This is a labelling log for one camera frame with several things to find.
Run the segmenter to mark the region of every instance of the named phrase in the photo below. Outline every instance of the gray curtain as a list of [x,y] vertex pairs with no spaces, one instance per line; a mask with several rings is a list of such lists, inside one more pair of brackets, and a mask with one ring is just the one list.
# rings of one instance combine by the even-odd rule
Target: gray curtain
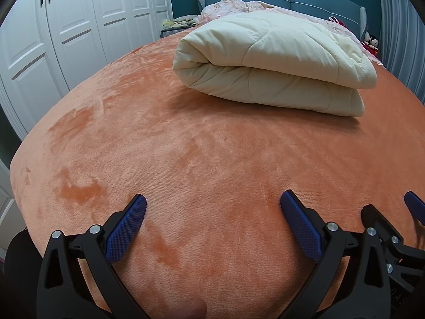
[[409,0],[381,0],[384,66],[425,104],[425,25]]

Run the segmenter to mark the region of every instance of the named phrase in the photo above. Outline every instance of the textured blue pad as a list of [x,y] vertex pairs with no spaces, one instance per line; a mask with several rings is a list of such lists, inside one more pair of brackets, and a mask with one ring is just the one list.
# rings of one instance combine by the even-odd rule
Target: textured blue pad
[[110,263],[117,262],[122,258],[139,231],[145,218],[146,205],[146,198],[139,196],[109,235],[106,240],[105,257]]
[[425,225],[425,203],[412,191],[404,195],[404,203],[413,216]]
[[320,235],[290,192],[282,193],[280,207],[304,254],[318,263],[322,258]]

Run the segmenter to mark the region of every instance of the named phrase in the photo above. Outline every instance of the finger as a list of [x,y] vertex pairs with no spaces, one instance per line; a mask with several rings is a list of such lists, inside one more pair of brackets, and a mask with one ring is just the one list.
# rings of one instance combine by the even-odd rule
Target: finger
[[201,298],[197,298],[192,303],[187,303],[183,307],[169,315],[168,319],[205,319],[207,316],[207,304]]

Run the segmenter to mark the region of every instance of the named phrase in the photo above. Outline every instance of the orange blanket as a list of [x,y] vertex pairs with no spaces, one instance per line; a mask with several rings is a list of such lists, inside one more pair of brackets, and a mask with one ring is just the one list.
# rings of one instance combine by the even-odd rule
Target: orange blanket
[[53,230],[82,233],[141,193],[146,217],[116,270],[152,318],[200,296],[208,318],[275,319],[313,267],[279,208],[286,189],[352,231],[373,203],[424,246],[403,203],[425,198],[425,107],[409,89],[375,66],[359,119],[227,101],[171,70],[184,34],[99,71],[22,143],[11,181],[41,253]]

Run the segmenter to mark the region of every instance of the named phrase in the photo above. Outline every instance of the cream folded comforter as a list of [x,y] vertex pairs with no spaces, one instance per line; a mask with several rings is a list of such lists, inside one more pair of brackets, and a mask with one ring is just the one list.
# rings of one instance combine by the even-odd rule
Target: cream folded comforter
[[362,116],[357,89],[375,69],[349,38],[269,11],[230,15],[186,35],[173,70],[195,90],[233,101]]

